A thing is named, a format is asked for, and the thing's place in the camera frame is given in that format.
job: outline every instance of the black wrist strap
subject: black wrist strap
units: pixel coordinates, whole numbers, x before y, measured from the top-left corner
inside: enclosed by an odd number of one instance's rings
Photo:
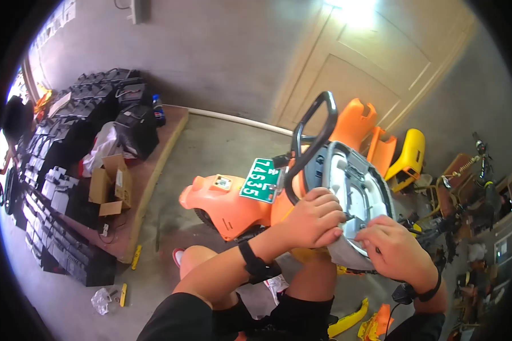
[[[431,290],[425,292],[424,294],[417,296],[419,298],[420,302],[430,301],[430,299],[432,297],[434,297],[434,295],[436,295],[436,293],[438,292],[438,289],[440,289],[440,285],[442,284],[442,274],[440,273],[440,270],[438,268],[436,268],[436,270],[438,271],[438,282],[436,283],[436,286],[434,287],[434,289],[431,289]]]
[[[239,251],[241,252],[241,255],[243,256],[243,259],[245,259],[247,266],[258,264],[260,262],[265,264],[265,262],[261,258],[256,257],[256,255],[252,251],[251,246],[248,244],[247,241],[240,242]]]
[[[256,257],[247,241],[239,244],[239,251],[246,262],[245,269],[250,275],[249,282],[251,284],[260,283],[281,274],[282,270],[279,264],[275,261],[266,264],[262,258]]]
[[[436,270],[438,271],[438,282],[436,283],[434,289],[431,289],[427,292],[424,292],[421,295],[418,295],[410,284],[402,283],[393,292],[393,300],[396,303],[401,304],[411,304],[413,300],[415,300],[416,298],[419,298],[420,302],[430,301],[430,299],[433,298],[434,295],[436,295],[438,289],[440,289],[440,285],[442,284],[442,274],[440,273],[440,270],[438,268],[436,268]]]

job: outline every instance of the black handle grip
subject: black handle grip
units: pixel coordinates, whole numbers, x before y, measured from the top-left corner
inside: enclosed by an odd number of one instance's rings
[[[302,136],[301,133],[305,127],[305,124],[309,122],[311,117],[315,114],[317,109],[321,106],[323,102],[326,102],[327,104],[327,110],[328,110],[328,117],[326,119],[326,122],[324,123],[324,127],[321,130],[321,132],[314,138],[311,145],[305,153],[301,153],[301,140]],[[324,91],[321,92],[321,94],[317,97],[317,99],[314,100],[313,104],[311,104],[311,107],[305,115],[302,117],[301,121],[296,126],[296,129],[294,129],[294,132],[292,134],[292,144],[290,146],[290,150],[294,153],[294,166],[292,166],[292,169],[288,171],[286,174],[286,177],[284,178],[284,190],[287,193],[287,197],[292,203],[292,205],[295,205],[300,201],[300,198],[294,193],[294,189],[292,187],[292,181],[294,179],[294,176],[305,167],[305,165],[313,158],[313,156],[321,149],[322,146],[324,146],[328,142],[328,138],[330,138],[330,135],[332,135],[332,132],[334,131],[337,123],[337,108],[336,103],[334,102],[334,97],[332,96],[332,92],[330,91]]]

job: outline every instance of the license plate number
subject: license plate number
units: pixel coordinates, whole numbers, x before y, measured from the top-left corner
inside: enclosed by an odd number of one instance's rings
[[[272,160],[254,160],[239,195],[254,200],[273,203],[273,201],[275,201],[279,174],[280,171],[273,168]]]

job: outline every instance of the white sneaker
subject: white sneaker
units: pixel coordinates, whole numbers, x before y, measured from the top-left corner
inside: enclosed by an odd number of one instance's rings
[[[178,268],[180,268],[182,256],[184,256],[184,249],[177,248],[172,251],[172,259]]]

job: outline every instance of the door panel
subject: door panel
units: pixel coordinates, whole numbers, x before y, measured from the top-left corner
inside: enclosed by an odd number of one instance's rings
[[[301,73],[293,75],[279,126],[293,129],[318,93],[331,91],[340,112],[360,98],[389,129],[449,69],[474,21],[461,0],[380,0],[364,28],[350,25],[341,8],[324,5],[323,12],[328,18]],[[321,129],[325,111],[315,116],[304,133]]]
[[[356,79],[356,82],[345,81],[350,78]],[[322,70],[312,85],[307,98],[302,104],[302,108],[309,108],[314,99],[322,91],[331,91],[336,99],[338,110],[343,109],[353,98],[353,94],[358,94],[358,98],[363,101],[369,98],[375,98],[373,105],[391,110],[399,101],[399,97],[391,92],[386,86],[381,84],[368,73],[361,71],[353,65],[346,63],[342,59],[329,55],[325,61]],[[295,118],[298,122],[306,110],[300,110]],[[309,122],[311,127],[319,131],[327,118],[325,106],[321,106],[315,113],[313,119]]]
[[[343,25],[337,41],[373,62],[399,87],[408,89],[430,61],[410,38],[377,12],[373,21],[372,30]]]

